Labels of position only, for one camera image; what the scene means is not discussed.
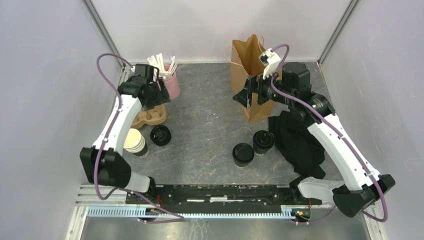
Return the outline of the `brown paper bag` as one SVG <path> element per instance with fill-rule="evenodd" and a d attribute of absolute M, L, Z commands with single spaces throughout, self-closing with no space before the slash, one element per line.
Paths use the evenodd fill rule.
<path fill-rule="evenodd" d="M 234 39 L 231 45 L 231 59 L 228 61 L 230 67 L 229 85 L 232 93 L 239 93 L 245 85 L 247 77 L 261 74 L 265 66 L 259 59 L 259 56 L 265 48 L 260 43 L 260 38 L 256 34 L 252 34 L 246 41 Z M 271 116 L 274 101 L 269 100 L 259 105 L 257 103 L 258 95 L 252 94 L 252 105 L 245 108 L 241 104 L 239 107 L 244 114 L 248 123 L 266 119 Z"/>

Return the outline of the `black paper coffee cup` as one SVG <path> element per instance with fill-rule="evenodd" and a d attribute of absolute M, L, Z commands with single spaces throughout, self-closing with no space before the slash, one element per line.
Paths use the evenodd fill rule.
<path fill-rule="evenodd" d="M 271 149 L 271 147 L 259 147 L 254 145 L 253 146 L 253 151 L 256 155 L 258 156 L 263 156 L 264 154 L 266 154 L 269 150 Z"/>
<path fill-rule="evenodd" d="M 247 165 L 249 165 L 253 161 L 253 159 L 254 159 L 253 157 L 248 157 L 248 158 L 239 158 L 236 156 L 233 157 L 234 163 L 240 168 L 244 168 Z"/>

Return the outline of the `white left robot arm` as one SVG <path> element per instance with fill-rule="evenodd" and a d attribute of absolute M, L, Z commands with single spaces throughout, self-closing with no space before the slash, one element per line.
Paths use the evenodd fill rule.
<path fill-rule="evenodd" d="M 157 190 L 151 178 L 133 172 L 123 157 L 125 140 L 139 111 L 150 110 L 170 100 L 159 69 L 149 64 L 135 64 L 133 75 L 113 86 L 116 100 L 112 113 L 91 147 L 83 147 L 80 160 L 87 180 L 96 192 L 100 186 L 138 192 L 145 204 L 153 203 Z"/>

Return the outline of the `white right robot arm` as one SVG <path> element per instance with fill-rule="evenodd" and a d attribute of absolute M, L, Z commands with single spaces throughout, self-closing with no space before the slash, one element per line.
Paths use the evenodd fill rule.
<path fill-rule="evenodd" d="M 342 176 L 341 181 L 325 180 L 308 174 L 289 189 L 289 199 L 302 204 L 308 198 L 332 203 L 345 216 L 354 217 L 381 202 L 382 217 L 388 219 L 386 193 L 395 186 L 390 174 L 381 174 L 366 160 L 342 126 L 335 109 L 322 94 L 312 91 L 310 71 L 304 63 L 289 62 L 282 78 L 260 73 L 248 76 L 233 99 L 245 108 L 268 101 L 288 106 L 289 117 L 328 153 Z"/>

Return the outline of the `black plastic cup lid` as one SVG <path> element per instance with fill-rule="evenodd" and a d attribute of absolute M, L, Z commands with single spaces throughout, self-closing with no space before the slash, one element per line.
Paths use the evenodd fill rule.
<path fill-rule="evenodd" d="M 232 157 L 254 158 L 255 153 L 248 143 L 238 143 L 232 150 Z"/>
<path fill-rule="evenodd" d="M 274 137 L 269 131 L 259 130 L 253 135 L 252 144 L 261 148 L 272 148 Z"/>

